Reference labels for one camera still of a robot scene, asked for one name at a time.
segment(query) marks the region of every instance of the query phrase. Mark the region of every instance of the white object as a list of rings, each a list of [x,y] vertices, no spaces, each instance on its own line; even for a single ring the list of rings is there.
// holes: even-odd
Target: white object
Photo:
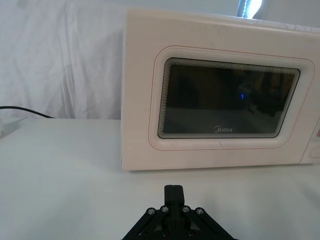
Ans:
[[[121,170],[120,120],[3,120],[19,121],[0,139],[4,240],[120,240],[168,184],[236,239],[320,239],[320,165],[132,173]]]
[[[320,157],[310,154],[320,147],[320,78],[317,78],[320,34],[294,28],[234,17],[129,10],[122,93],[123,169],[319,163]],[[212,132],[207,135],[164,134],[164,122],[169,111],[166,106],[169,79],[173,71],[170,67],[174,64],[218,65],[216,68],[242,72],[283,74],[282,81],[292,76],[282,110],[276,110],[273,105],[268,105],[265,110],[277,112],[268,113],[273,116],[279,113],[273,134],[226,135],[225,132],[235,132],[235,128],[229,128],[225,121],[212,124]],[[200,79],[203,75],[200,71],[198,74]],[[263,81],[267,85],[273,84],[270,83],[273,78],[265,79]],[[259,110],[259,104],[253,106],[253,110],[250,105],[244,114],[250,115],[257,108],[265,118],[268,114]],[[184,113],[180,108],[172,111],[179,112],[174,119],[180,118],[179,127],[185,127],[182,126],[184,123],[181,124],[183,121],[194,120],[193,126],[199,128],[208,119],[201,114],[194,114],[195,118],[192,118],[190,112]],[[235,116],[231,119],[233,125],[239,121]],[[216,112],[210,118],[217,121]],[[257,119],[248,123],[251,131],[266,125]]]

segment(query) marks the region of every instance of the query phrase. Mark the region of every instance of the white cloth backdrop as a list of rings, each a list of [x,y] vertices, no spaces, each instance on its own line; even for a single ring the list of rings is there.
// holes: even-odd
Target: white cloth backdrop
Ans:
[[[0,105],[119,119],[125,15],[100,0],[0,0]]]

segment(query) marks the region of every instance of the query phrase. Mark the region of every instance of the white table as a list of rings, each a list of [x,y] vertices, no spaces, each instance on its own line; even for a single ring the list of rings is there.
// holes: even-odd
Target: white table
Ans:
[[[320,239],[320,165],[127,172],[119,120],[4,123],[1,240],[121,240],[170,184],[240,240]]]

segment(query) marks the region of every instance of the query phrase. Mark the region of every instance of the screw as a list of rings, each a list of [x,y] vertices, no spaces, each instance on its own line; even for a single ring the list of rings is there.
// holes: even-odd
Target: screw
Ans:
[[[194,232],[194,231],[192,231],[192,230],[190,230],[190,231],[188,231],[188,235],[189,235],[189,237],[192,237],[192,236],[194,236],[194,235],[195,235],[195,232]]]
[[[155,214],[155,210],[153,210],[152,208],[148,210],[148,214],[153,215]]]
[[[162,236],[167,237],[169,235],[168,231],[163,231]]]
[[[167,208],[166,206],[164,206],[161,210],[162,210],[162,212],[166,213],[166,212],[169,211],[169,208]]]
[[[187,212],[189,212],[189,208],[188,208],[187,206],[184,206],[184,207],[182,208],[182,211],[184,211],[185,213],[187,213]]]
[[[197,214],[203,214],[204,211],[203,211],[201,208],[199,208],[199,209],[196,210],[196,213],[197,213]]]

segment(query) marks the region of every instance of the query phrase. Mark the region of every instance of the white microwave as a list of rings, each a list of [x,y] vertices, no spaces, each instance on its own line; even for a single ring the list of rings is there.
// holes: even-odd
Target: white microwave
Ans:
[[[320,162],[320,33],[129,9],[125,170]]]

